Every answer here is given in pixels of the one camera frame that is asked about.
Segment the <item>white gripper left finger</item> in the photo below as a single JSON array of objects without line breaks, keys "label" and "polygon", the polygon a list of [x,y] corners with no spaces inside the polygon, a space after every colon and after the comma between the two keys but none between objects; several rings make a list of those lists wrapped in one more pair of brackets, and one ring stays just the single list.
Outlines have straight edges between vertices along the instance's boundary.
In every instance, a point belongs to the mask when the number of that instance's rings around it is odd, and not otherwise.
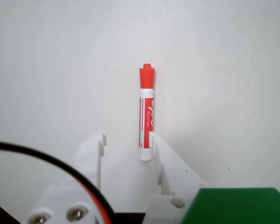
[{"label": "white gripper left finger", "polygon": [[[101,190],[101,158],[106,132],[89,137],[77,150],[71,166]],[[95,202],[70,175],[49,185],[25,217],[27,224],[103,224]]]}]

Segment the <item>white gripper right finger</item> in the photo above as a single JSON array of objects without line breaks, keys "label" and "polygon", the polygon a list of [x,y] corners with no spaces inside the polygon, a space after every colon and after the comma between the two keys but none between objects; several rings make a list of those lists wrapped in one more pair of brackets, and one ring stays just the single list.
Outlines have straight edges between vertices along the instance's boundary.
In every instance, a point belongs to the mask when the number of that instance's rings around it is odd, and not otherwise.
[{"label": "white gripper right finger", "polygon": [[156,132],[149,134],[153,160],[156,163],[157,184],[164,196],[193,198],[198,190],[208,187],[188,164]]}]

